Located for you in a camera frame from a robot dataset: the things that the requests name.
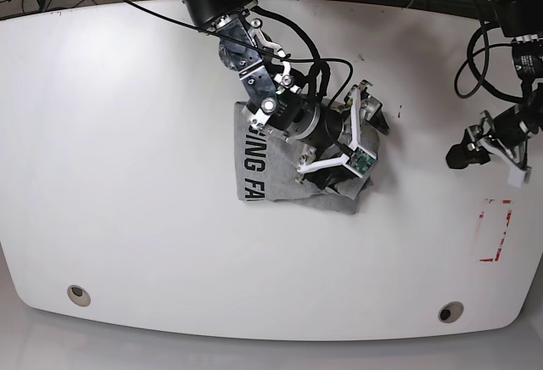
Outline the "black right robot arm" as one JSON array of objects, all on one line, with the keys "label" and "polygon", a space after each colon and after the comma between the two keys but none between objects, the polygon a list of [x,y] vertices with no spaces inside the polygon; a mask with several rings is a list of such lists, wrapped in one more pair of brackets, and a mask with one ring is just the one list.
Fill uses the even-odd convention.
[{"label": "black right robot arm", "polygon": [[[182,1],[198,30],[219,37],[220,59],[248,95],[241,113],[252,130],[294,150],[297,181],[344,196],[364,188],[378,162],[374,135],[389,132],[381,102],[367,91],[370,82],[343,87],[343,99],[328,98],[329,62],[292,20],[257,0]],[[286,25],[305,43],[311,55],[306,74],[263,31],[263,19]]]}]

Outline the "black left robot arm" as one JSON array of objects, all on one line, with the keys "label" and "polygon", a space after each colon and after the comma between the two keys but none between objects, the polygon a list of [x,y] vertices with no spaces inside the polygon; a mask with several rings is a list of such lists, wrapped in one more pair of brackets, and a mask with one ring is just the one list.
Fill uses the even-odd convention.
[{"label": "black left robot arm", "polygon": [[[497,116],[482,112],[479,123],[464,131],[461,142],[451,147],[445,160],[452,170],[463,170],[470,165],[484,165],[495,155],[525,180],[529,174],[528,141],[542,130],[542,0],[488,1],[495,18],[480,20],[463,63],[476,84],[470,92],[457,96],[471,98],[484,89],[494,98],[510,103],[511,108]],[[493,48],[489,32],[494,29],[511,40],[507,46],[520,80],[518,96],[501,92],[486,79]]]}]

